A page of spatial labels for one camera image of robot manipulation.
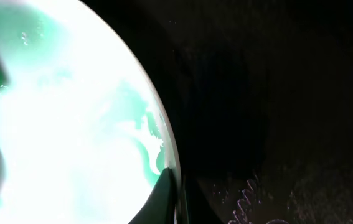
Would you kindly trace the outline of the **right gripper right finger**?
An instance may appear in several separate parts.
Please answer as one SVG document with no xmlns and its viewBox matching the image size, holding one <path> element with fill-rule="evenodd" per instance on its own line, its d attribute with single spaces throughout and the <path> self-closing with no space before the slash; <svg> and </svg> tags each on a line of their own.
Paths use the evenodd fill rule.
<svg viewBox="0 0 353 224">
<path fill-rule="evenodd" d="M 191 176 L 184 177 L 184 199 L 188 224 L 222 224 Z"/>
</svg>

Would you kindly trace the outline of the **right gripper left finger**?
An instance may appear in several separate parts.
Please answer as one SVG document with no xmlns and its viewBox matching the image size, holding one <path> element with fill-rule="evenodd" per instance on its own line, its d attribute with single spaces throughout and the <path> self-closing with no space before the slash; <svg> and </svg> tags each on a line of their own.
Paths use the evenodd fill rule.
<svg viewBox="0 0 353 224">
<path fill-rule="evenodd" d="M 174 224 L 177 187 L 170 168 L 158 178 L 149 198 L 129 224 Z"/>
</svg>

